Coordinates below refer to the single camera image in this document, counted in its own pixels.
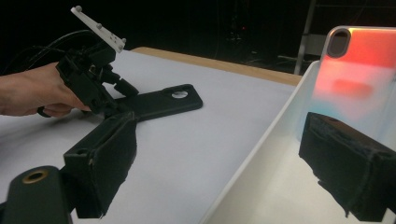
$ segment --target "hand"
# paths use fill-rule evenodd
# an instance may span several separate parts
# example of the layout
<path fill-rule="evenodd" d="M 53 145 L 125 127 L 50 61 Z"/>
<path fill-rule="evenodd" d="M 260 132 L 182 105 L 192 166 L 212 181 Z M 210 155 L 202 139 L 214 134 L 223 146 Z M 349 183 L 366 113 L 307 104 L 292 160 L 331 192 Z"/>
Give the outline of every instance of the hand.
<path fill-rule="evenodd" d="M 36 113 L 40 106 L 51 117 L 62 117 L 73 108 L 90 111 L 64 85 L 56 63 L 0 77 L 0 114 L 25 116 Z"/>

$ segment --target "white table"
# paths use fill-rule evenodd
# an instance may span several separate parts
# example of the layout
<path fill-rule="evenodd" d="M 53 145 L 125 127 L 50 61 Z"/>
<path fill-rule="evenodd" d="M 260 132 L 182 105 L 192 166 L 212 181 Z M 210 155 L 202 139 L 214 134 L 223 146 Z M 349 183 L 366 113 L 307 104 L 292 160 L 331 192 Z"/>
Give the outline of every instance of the white table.
<path fill-rule="evenodd" d="M 107 215 L 73 213 L 74 223 L 199 223 L 295 88 L 131 51 L 113 66 L 140 93 L 192 84 L 204 107 L 139 122 L 136 159 Z M 62 168 L 63 154 L 101 121 L 77 110 L 62 119 L 0 117 L 0 202 L 20 173 Z"/>

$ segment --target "white plastic tip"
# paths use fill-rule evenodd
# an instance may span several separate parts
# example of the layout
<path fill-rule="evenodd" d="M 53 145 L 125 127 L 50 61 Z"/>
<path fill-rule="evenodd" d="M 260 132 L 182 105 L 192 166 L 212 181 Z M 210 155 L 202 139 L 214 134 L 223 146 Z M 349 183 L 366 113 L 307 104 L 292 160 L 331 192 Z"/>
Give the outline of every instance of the white plastic tip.
<path fill-rule="evenodd" d="M 76 6 L 75 9 L 76 9 L 77 12 L 81 12 L 82 11 L 82 7 L 81 6 Z"/>

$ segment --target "wooden table edge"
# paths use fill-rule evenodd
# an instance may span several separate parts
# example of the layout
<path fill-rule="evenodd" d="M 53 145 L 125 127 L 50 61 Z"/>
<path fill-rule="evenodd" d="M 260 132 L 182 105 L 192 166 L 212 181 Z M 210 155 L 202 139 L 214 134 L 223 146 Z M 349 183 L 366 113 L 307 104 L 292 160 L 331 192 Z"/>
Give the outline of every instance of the wooden table edge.
<path fill-rule="evenodd" d="M 173 60 L 182 63 L 190 63 L 204 67 L 215 68 L 227 72 L 233 72 L 250 77 L 264 78 L 270 81 L 297 86 L 301 80 L 301 76 L 294 74 L 277 72 L 273 70 L 262 69 L 258 67 L 247 66 L 238 63 L 228 63 L 219 60 L 207 59 L 188 54 L 176 53 L 162 49 L 152 49 L 147 47 L 139 47 L 132 49 L 133 52 L 142 53 L 150 56 L 155 56 L 167 60 Z"/>

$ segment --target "brass insert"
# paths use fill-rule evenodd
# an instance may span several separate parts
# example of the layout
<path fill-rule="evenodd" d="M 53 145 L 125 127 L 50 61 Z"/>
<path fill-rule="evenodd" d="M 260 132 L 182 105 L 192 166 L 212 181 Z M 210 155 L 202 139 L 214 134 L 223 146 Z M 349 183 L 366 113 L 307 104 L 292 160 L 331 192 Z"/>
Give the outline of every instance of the brass insert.
<path fill-rule="evenodd" d="M 35 170 L 29 175 L 25 176 L 22 180 L 23 184 L 34 184 L 47 177 L 49 172 L 47 170 Z"/>

